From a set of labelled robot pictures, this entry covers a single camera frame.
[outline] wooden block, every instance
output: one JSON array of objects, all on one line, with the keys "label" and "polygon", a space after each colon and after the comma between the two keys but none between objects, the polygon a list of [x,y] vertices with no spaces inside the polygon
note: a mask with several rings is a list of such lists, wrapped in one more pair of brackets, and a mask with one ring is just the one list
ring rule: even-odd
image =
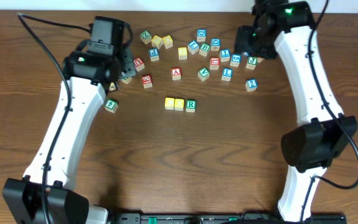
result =
[{"label": "wooden block", "polygon": [[262,62],[263,60],[265,60],[264,58],[262,57],[257,57],[257,60],[258,60],[258,63]]},{"label": "wooden block", "polygon": [[152,41],[152,34],[145,30],[140,34],[140,39],[143,41],[144,44],[148,44]]},{"label": "wooden block", "polygon": [[219,48],[221,48],[221,40],[219,40],[218,38],[212,38],[211,39],[211,50],[219,51]]},{"label": "wooden block", "polygon": [[200,71],[198,71],[198,78],[200,78],[201,81],[207,80],[209,78],[209,75],[211,73],[206,69],[206,67],[202,68]]},{"label": "wooden block", "polygon": [[256,88],[258,88],[258,83],[256,82],[256,79],[250,79],[246,82],[246,89],[247,91],[255,91]]},{"label": "wooden block", "polygon": [[241,55],[233,54],[230,60],[230,66],[238,67],[241,63]]},{"label": "wooden block", "polygon": [[203,43],[200,47],[200,55],[206,57],[211,50],[211,46],[209,44]]},{"label": "wooden block", "polygon": [[187,45],[187,49],[191,54],[195,54],[200,49],[200,45],[193,40]]},{"label": "wooden block", "polygon": [[142,82],[143,82],[143,87],[144,88],[153,87],[153,82],[152,82],[152,76],[151,75],[142,76]]},{"label": "wooden block", "polygon": [[172,80],[181,79],[181,70],[180,70],[180,68],[171,69],[171,74],[172,74]]},{"label": "wooden block", "polygon": [[166,35],[165,37],[162,37],[162,44],[165,46],[165,49],[173,47],[173,40],[171,35]]},{"label": "wooden block", "polygon": [[165,98],[165,109],[166,110],[173,110],[173,107],[175,106],[175,99],[174,98]]},{"label": "wooden block", "polygon": [[248,69],[255,69],[256,65],[258,64],[258,60],[255,57],[249,57],[247,61],[246,68]]},{"label": "wooden block", "polygon": [[229,49],[221,50],[221,53],[219,54],[219,58],[221,59],[221,62],[228,62],[230,60],[230,50]]},{"label": "wooden block", "polygon": [[158,49],[150,49],[149,55],[150,55],[150,60],[152,62],[160,60],[160,54],[158,53]]},{"label": "wooden block", "polygon": [[223,69],[222,80],[230,81],[232,76],[233,76],[233,69],[231,69],[231,68],[224,68]]},{"label": "wooden block", "polygon": [[114,82],[110,83],[109,92],[117,91],[117,90],[118,90],[118,83],[117,83],[117,86]]},{"label": "wooden block", "polygon": [[134,60],[136,71],[140,72],[144,68],[144,61],[139,57]]},{"label": "wooden block", "polygon": [[204,42],[206,39],[206,30],[199,29],[197,30],[197,42]]},{"label": "wooden block", "polygon": [[211,60],[209,61],[209,69],[218,70],[220,64],[221,60],[219,58],[211,58]]},{"label": "wooden block", "polygon": [[157,35],[154,35],[152,39],[152,46],[159,49],[162,46],[162,38]]},{"label": "wooden block", "polygon": [[117,111],[117,109],[118,109],[118,103],[115,102],[112,99],[108,99],[108,101],[104,105],[104,109],[106,109],[106,111],[110,111],[112,113],[115,113]]},{"label": "wooden block", "polygon": [[186,47],[178,48],[179,60],[187,59],[187,49]]},{"label": "wooden block", "polygon": [[186,112],[195,112],[197,102],[195,100],[187,100],[186,102]]},{"label": "wooden block", "polygon": [[122,81],[123,83],[125,83],[125,84],[129,84],[129,83],[131,82],[131,80],[132,80],[132,77],[128,77],[128,78],[123,78],[123,79],[121,79],[121,81]]},{"label": "wooden block", "polygon": [[175,110],[183,111],[184,107],[185,107],[184,99],[175,99]]}]

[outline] yellow block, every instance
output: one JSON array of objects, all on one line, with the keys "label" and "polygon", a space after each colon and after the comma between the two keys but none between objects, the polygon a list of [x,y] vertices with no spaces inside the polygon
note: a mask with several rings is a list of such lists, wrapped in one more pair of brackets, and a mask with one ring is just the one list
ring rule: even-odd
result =
[{"label": "yellow block", "polygon": [[184,99],[175,99],[175,110],[183,111],[184,107],[185,107]]},{"label": "yellow block", "polygon": [[187,59],[187,48],[186,47],[179,47],[179,60]]},{"label": "yellow block", "polygon": [[175,106],[175,99],[166,97],[166,99],[165,99],[165,109],[173,110],[174,106]]},{"label": "yellow block", "polygon": [[155,35],[152,39],[152,46],[159,49],[162,46],[162,38]]},{"label": "yellow block", "polygon": [[167,35],[165,37],[162,37],[163,45],[165,46],[165,49],[168,49],[173,46],[173,40],[171,35]]}]

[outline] white wall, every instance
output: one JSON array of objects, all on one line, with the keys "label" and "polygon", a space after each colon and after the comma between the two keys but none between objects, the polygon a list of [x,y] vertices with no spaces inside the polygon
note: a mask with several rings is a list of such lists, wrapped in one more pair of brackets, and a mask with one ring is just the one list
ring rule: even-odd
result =
[{"label": "white wall", "polygon": [[[307,0],[321,12],[325,0]],[[254,0],[0,0],[0,9],[249,12]],[[328,12],[358,13],[358,0],[330,0]]]}]

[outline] green light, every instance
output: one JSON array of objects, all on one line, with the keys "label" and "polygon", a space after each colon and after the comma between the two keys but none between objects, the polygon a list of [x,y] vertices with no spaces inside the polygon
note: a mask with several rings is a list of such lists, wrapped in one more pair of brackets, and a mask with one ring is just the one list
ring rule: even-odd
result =
[{"label": "green light", "polygon": [[292,10],[293,10],[293,9],[285,9],[285,13],[287,13],[287,14],[292,14]]}]

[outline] wood grain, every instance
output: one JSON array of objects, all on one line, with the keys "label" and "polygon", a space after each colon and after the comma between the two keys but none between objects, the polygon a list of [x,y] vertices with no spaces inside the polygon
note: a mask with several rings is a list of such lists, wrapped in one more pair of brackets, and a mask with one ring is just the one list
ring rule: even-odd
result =
[{"label": "wood grain", "polygon": [[[51,61],[17,20],[15,11],[0,11],[0,223],[13,218],[1,197],[8,177],[19,179],[40,147],[56,107],[60,78]],[[119,100],[116,114],[101,110],[91,127],[78,169],[76,191],[93,204],[158,212],[241,212],[272,210],[285,183],[287,165],[281,136],[296,127],[295,105],[283,65],[263,61],[234,69],[232,81],[219,71],[201,82],[197,71],[209,58],[189,55],[179,61],[177,47],[206,28],[232,50],[238,26],[251,24],[247,13],[34,11],[32,16],[86,26],[94,16],[131,24],[134,55],[145,60],[141,74],[152,74],[153,88],[140,76],[109,97]],[[29,21],[59,62],[87,38],[80,30]],[[151,63],[139,34],[173,37],[174,47]],[[321,57],[333,92],[346,114],[358,121],[358,15],[329,14],[319,28]],[[181,67],[173,82],[170,69]],[[255,77],[257,91],[245,91]],[[167,111],[164,98],[194,98],[196,113]],[[358,132],[355,140],[358,143]],[[350,184],[357,175],[351,148],[334,161],[326,177]],[[345,213],[358,223],[358,188],[318,187],[314,212]]]}]

